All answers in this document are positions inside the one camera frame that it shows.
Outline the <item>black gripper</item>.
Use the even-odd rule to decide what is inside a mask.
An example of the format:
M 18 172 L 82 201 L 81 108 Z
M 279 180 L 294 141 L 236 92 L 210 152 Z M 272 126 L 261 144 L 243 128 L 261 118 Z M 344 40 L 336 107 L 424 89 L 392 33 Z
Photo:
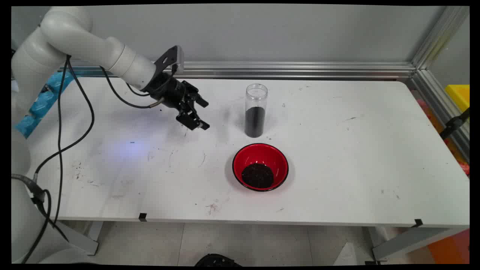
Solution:
M 180 82 L 174 78 L 175 71 L 170 73 L 160 72 L 142 88 L 156 101 L 162 100 L 163 105 L 177 109 L 176 120 L 190 130 L 197 128 L 208 130 L 210 125 L 201 120 L 195 110 L 194 104 L 205 108 L 209 103 L 199 94 L 199 89 L 187 81 Z

